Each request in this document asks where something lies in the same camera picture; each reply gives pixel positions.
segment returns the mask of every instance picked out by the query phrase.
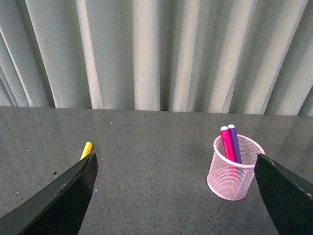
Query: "gray countertop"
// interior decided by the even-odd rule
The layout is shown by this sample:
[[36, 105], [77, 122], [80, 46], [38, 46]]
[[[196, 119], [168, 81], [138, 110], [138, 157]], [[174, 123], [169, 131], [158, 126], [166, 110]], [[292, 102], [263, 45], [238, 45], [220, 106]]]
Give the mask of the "gray countertop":
[[313, 182], [312, 117], [0, 107], [0, 216], [74, 165], [90, 141], [99, 170], [82, 235], [277, 234], [255, 179], [239, 201], [207, 185], [227, 124]]

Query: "pleated curtain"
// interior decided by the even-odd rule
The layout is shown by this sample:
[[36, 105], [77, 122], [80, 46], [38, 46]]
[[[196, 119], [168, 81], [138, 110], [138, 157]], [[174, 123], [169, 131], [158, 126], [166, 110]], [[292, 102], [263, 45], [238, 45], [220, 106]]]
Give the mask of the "pleated curtain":
[[0, 105], [313, 116], [313, 0], [2, 0]]

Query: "yellow marker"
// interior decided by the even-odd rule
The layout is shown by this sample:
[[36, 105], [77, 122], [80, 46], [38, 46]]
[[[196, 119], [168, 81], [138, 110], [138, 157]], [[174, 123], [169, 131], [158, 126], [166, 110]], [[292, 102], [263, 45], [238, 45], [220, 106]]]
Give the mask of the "yellow marker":
[[82, 153], [82, 156], [80, 157], [80, 160], [82, 160], [85, 156], [87, 156], [91, 152], [91, 149], [92, 149], [92, 143], [87, 142], [85, 145], [84, 151]]

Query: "pencil cup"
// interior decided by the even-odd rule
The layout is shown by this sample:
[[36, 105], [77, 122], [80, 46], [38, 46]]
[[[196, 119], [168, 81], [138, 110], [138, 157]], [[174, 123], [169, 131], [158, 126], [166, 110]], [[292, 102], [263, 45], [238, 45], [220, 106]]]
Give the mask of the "pencil cup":
[[237, 135], [242, 164], [225, 157], [221, 136], [214, 140], [214, 155], [207, 183], [211, 190], [221, 198], [236, 201], [243, 199], [254, 177], [254, 167], [263, 148], [248, 137]]

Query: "marker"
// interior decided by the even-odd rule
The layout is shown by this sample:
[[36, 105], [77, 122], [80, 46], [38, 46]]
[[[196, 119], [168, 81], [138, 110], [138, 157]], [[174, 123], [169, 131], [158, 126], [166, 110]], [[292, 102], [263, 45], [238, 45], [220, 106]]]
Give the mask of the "marker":
[[229, 130], [227, 126], [221, 127], [221, 137], [222, 137], [222, 141], [224, 145], [225, 156], [227, 157], [227, 159], [235, 162], [234, 152], [231, 146], [231, 139], [230, 139]]
[[82, 153], [82, 156], [80, 157], [80, 160], [82, 160], [85, 156], [87, 156], [91, 152], [91, 149], [92, 149], [92, 143], [87, 142], [85, 145], [84, 151]]
[[233, 147], [233, 152], [234, 152], [234, 156], [235, 156], [235, 162], [242, 164], [236, 127], [233, 124], [228, 125], [228, 130], [229, 130], [231, 145]]

